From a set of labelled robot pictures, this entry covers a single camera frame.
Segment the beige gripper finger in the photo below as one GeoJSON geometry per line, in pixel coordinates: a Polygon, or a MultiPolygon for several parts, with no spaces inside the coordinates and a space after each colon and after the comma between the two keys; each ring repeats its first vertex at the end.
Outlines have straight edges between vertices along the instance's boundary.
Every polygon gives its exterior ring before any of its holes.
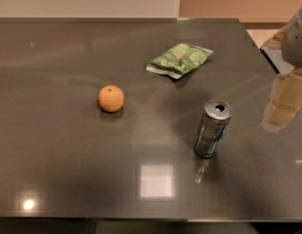
{"type": "Polygon", "coordinates": [[[274,80],[263,114],[262,128],[269,133],[283,129],[302,108],[302,68],[294,67],[288,74],[274,80]]]}

